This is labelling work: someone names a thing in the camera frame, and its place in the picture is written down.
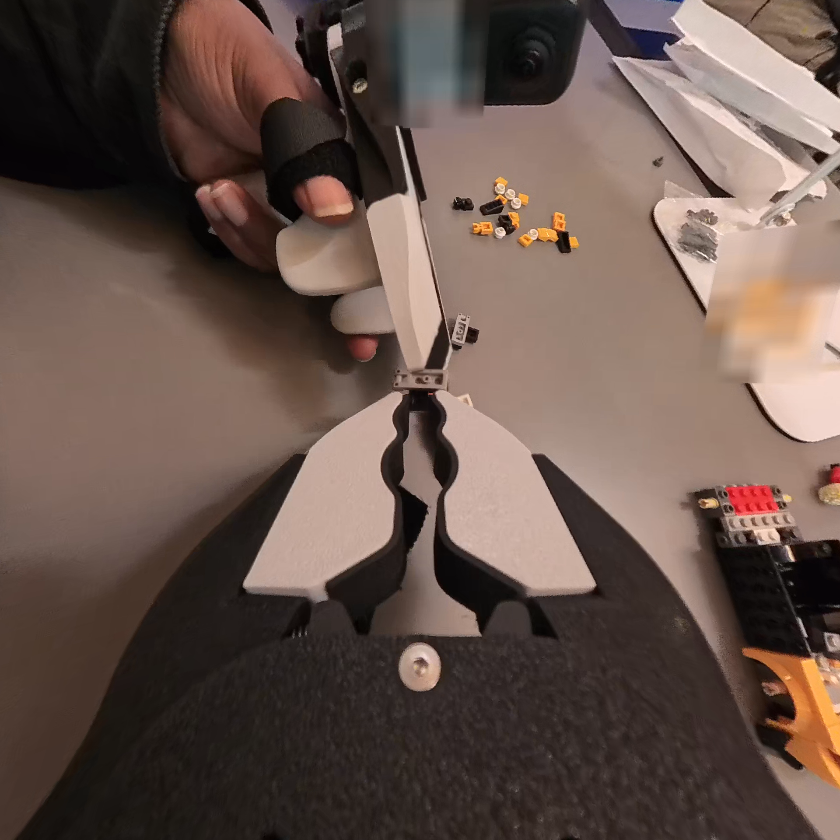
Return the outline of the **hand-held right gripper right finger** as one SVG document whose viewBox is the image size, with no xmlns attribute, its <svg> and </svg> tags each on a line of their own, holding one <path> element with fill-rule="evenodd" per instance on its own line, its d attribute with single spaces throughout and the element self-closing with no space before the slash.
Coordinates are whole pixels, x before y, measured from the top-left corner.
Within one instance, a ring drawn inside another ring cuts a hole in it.
<svg viewBox="0 0 840 840">
<path fill-rule="evenodd" d="M 437 582 L 451 597 L 593 592 L 595 581 L 531 451 L 448 392 L 433 399 Z"/>
</svg>

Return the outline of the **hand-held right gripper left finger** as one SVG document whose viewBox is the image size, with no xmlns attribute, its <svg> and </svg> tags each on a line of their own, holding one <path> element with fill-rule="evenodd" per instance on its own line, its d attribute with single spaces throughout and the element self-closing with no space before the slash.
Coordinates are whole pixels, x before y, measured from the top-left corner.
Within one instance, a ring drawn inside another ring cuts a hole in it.
<svg viewBox="0 0 840 840">
<path fill-rule="evenodd" d="M 402 488 L 410 405 L 387 395 L 310 448 L 245 577 L 248 593 L 383 603 L 400 589 L 421 530 L 421 501 Z"/>
</svg>

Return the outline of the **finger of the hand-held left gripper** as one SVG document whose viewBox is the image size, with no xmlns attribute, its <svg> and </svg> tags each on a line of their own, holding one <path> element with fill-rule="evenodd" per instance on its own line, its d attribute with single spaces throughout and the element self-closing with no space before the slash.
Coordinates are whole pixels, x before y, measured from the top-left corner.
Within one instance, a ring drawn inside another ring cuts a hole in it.
<svg viewBox="0 0 840 840">
<path fill-rule="evenodd" d="M 417 196 L 390 195 L 366 217 L 403 359 L 411 371 L 425 369 L 438 336 L 438 294 Z"/>
<path fill-rule="evenodd" d="M 408 366 L 413 371 L 445 369 L 452 352 L 448 321 L 438 285 L 424 218 L 426 187 L 413 132 L 399 128 L 399 144 L 406 175 L 402 197 L 406 229 L 406 335 L 412 339 Z"/>
</svg>

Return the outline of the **pile of small lego pieces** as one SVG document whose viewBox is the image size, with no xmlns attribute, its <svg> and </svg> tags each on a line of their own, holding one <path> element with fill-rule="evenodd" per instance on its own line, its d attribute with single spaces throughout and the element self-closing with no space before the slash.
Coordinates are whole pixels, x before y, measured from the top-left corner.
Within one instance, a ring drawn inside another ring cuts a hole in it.
<svg viewBox="0 0 840 840">
<path fill-rule="evenodd" d="M 513 188 L 504 176 L 492 180 L 483 203 L 467 195 L 455 195 L 449 202 L 454 214 L 470 215 L 469 234 L 473 237 L 510 240 L 524 249 L 535 243 L 551 244 L 562 255 L 579 249 L 580 240 L 569 230 L 565 213 L 552 212 L 546 224 L 529 226 L 523 216 L 529 205 L 530 195 Z"/>
</svg>

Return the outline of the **person's left forearm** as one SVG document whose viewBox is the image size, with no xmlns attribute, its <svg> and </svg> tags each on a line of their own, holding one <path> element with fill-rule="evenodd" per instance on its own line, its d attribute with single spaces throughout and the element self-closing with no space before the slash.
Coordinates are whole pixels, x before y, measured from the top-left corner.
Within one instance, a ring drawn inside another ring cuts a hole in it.
<svg viewBox="0 0 840 840">
<path fill-rule="evenodd" d="M 2 177 L 69 189 L 189 183 L 161 129 L 184 2 L 2 2 Z"/>
</svg>

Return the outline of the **pile of black lego parts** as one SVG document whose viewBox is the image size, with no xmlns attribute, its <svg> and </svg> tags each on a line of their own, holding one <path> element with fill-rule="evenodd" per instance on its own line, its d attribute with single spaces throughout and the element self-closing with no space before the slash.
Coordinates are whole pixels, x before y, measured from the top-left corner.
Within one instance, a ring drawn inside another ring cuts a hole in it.
<svg viewBox="0 0 840 840">
<path fill-rule="evenodd" d="M 718 215 L 707 207 L 686 211 L 676 240 L 678 252 L 708 264 L 715 263 L 718 259 L 718 220 Z"/>
</svg>

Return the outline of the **orange black lego car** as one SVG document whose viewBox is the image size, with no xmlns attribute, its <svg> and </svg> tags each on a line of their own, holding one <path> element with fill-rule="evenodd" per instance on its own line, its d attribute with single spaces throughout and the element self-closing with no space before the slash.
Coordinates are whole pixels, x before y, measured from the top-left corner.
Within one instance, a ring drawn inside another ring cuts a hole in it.
<svg viewBox="0 0 840 840">
<path fill-rule="evenodd" d="M 805 540 L 778 486 L 717 485 L 690 497 L 759 678 L 759 741 L 838 788 L 838 540 Z"/>
</svg>

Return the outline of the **person's left hand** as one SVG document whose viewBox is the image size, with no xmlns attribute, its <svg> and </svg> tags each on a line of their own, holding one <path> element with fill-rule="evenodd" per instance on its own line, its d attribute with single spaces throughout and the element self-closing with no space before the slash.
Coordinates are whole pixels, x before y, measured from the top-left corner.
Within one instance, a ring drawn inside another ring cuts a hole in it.
<svg viewBox="0 0 840 840">
<path fill-rule="evenodd" d="M 283 98 L 340 117 L 318 83 L 270 29 L 236 1 L 190 1 L 167 31 L 161 129 L 171 157 L 196 186 L 207 225 L 238 260 L 279 272 L 279 218 L 245 188 L 262 168 L 260 122 Z"/>
</svg>

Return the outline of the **white paper bag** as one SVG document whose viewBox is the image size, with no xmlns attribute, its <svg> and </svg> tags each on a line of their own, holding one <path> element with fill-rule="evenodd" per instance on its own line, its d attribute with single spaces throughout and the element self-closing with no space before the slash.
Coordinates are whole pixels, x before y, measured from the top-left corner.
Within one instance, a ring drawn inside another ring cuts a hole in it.
<svg viewBox="0 0 840 840">
<path fill-rule="evenodd" d="M 838 150 L 838 97 L 807 69 L 704 2 L 682 3 L 672 22 L 681 39 L 666 54 L 698 88 L 814 149 Z"/>
<path fill-rule="evenodd" d="M 805 178 L 803 166 L 671 62 L 615 56 L 613 63 L 689 158 L 745 209 L 767 207 Z"/>
</svg>

